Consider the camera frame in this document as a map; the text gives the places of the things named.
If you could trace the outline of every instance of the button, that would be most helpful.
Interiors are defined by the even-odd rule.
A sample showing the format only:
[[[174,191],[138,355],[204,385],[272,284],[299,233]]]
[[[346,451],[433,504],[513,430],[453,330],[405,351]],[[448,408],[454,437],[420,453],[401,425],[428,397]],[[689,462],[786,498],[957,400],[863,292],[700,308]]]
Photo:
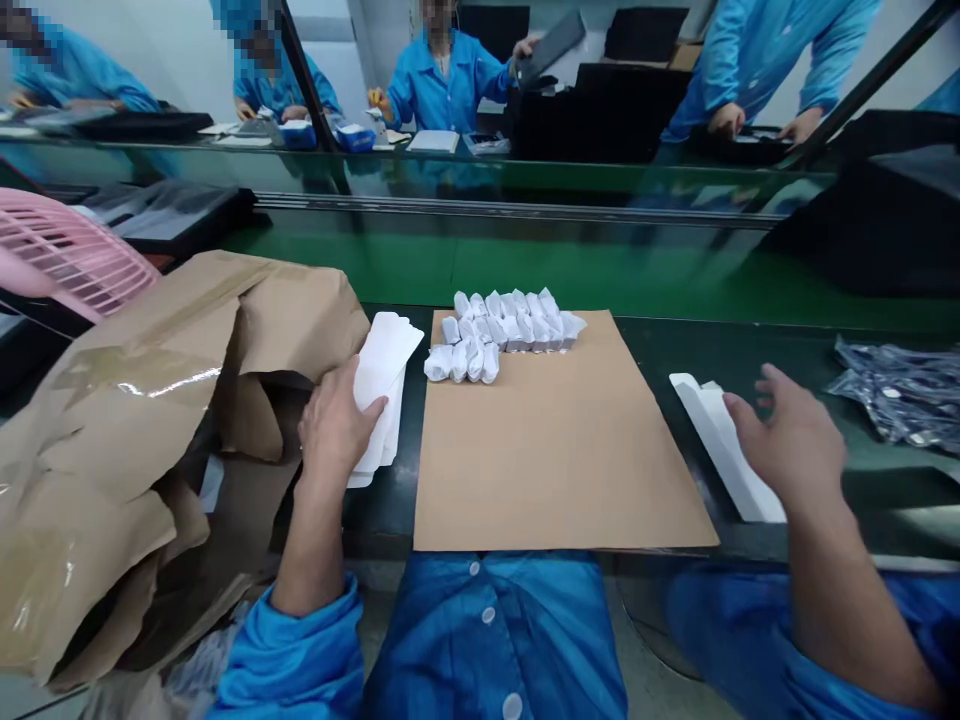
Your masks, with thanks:
[[[503,720],[517,720],[523,712],[523,700],[516,693],[507,695],[503,701]]]

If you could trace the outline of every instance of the plastic bag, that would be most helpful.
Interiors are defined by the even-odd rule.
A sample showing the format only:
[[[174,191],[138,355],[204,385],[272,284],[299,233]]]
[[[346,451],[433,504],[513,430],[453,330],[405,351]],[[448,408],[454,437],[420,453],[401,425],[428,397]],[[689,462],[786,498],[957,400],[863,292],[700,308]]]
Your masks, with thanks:
[[[826,391],[860,402],[880,437],[960,455],[960,351],[924,353],[837,338],[848,369]]]

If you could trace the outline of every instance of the small blue container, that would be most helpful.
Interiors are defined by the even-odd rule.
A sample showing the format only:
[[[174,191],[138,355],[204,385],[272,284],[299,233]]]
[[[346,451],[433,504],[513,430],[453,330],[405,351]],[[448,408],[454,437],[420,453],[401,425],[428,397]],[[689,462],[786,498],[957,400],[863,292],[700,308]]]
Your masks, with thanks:
[[[337,128],[337,142],[347,152],[370,152],[377,141],[373,130],[363,129],[355,133],[344,133]]]

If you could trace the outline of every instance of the worker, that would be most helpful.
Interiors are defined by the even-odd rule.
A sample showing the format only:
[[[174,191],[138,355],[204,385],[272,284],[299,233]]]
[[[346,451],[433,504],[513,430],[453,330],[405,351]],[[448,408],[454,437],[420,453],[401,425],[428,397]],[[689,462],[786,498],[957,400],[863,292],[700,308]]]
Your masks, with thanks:
[[[0,2],[0,39],[11,48],[14,108],[160,112],[143,83],[103,50],[13,0]]]
[[[805,142],[840,101],[843,84],[881,0],[720,0],[687,95],[660,136],[681,143],[706,124],[734,139],[766,107],[813,44],[796,118],[780,138]]]
[[[350,473],[387,400],[357,407],[357,365],[354,357],[325,375],[304,410],[303,471],[277,580],[234,641],[210,717],[626,717],[603,579],[584,552],[413,553],[363,687],[362,603],[356,577],[344,571],[341,512]],[[701,652],[692,657],[721,691],[736,679],[736,697],[728,697],[770,710],[748,717],[932,717],[943,707],[933,671],[949,667],[944,644],[957,634],[947,627],[931,633],[938,606],[921,603],[919,594],[910,625],[904,622],[843,503],[843,439],[809,393],[775,368],[764,374],[759,387],[772,397],[762,404],[775,403],[769,425],[744,401],[727,402],[747,458],[789,518],[792,634],[774,632],[782,598],[773,593],[772,612],[753,592],[746,596],[752,613],[723,617],[726,607],[741,607],[738,596],[701,607],[681,586],[684,614],[675,625],[682,639],[698,635],[691,644]],[[721,577],[734,583],[744,576]],[[677,582],[696,593],[700,577]],[[704,602],[709,598],[705,592]],[[956,618],[960,602],[952,608]],[[684,622],[695,630],[685,632]],[[749,641],[728,646],[744,635]],[[764,654],[740,665],[711,664],[754,651]],[[756,677],[746,668],[759,668]],[[769,699],[776,702],[762,703]],[[824,708],[831,712],[821,714]]]
[[[278,33],[262,16],[259,2],[210,0],[214,19],[236,43],[233,102],[237,117],[250,120],[260,108],[270,109],[280,122],[306,120],[310,113]],[[337,93],[317,64],[304,55],[310,78],[326,114],[342,114]]]
[[[392,130],[416,119],[418,130],[474,132],[480,100],[507,101],[517,62],[533,54],[537,39],[521,40],[501,63],[479,40],[450,27],[454,0],[421,4],[423,33],[400,53],[387,91],[368,92],[370,106],[380,108]]]

